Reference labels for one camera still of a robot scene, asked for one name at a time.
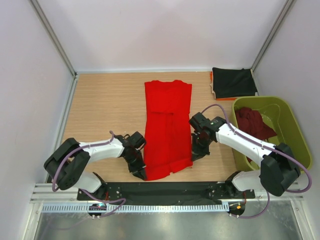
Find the bright red t-shirt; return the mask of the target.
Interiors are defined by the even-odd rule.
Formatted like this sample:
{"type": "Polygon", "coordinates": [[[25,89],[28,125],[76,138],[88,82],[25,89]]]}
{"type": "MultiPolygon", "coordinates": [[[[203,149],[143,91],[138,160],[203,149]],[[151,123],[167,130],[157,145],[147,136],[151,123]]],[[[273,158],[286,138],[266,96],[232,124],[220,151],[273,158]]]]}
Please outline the bright red t-shirt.
{"type": "Polygon", "coordinates": [[[163,179],[192,166],[189,114],[192,85],[181,80],[145,82],[146,179],[163,179]]]}

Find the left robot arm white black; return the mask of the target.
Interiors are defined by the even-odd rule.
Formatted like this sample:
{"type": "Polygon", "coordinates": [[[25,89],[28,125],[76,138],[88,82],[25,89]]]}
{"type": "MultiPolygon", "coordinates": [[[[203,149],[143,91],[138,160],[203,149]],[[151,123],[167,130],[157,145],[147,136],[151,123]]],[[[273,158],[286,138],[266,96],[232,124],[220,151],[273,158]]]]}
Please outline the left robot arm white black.
{"type": "Polygon", "coordinates": [[[146,164],[142,149],[146,140],[142,134],[115,135],[108,140],[78,142],[73,137],[65,140],[45,161],[44,169],[52,178],[52,191],[78,188],[82,194],[95,200],[106,200],[107,183],[97,174],[85,171],[88,164],[108,158],[123,158],[129,172],[146,180],[146,164]]]}

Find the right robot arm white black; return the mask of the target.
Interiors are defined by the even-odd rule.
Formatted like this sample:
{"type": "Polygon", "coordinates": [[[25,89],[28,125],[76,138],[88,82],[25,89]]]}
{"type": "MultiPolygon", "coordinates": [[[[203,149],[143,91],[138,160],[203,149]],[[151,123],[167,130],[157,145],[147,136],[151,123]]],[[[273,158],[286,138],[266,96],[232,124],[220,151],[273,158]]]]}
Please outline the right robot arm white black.
{"type": "Polygon", "coordinates": [[[291,148],[284,143],[264,142],[222,117],[208,119],[201,112],[196,113],[189,123],[194,129],[191,134],[193,161],[209,155],[210,144],[215,142],[231,147],[258,165],[258,170],[240,170],[229,177],[225,192],[231,198],[253,189],[264,189],[280,197],[301,175],[299,166],[292,161],[291,148]]]}

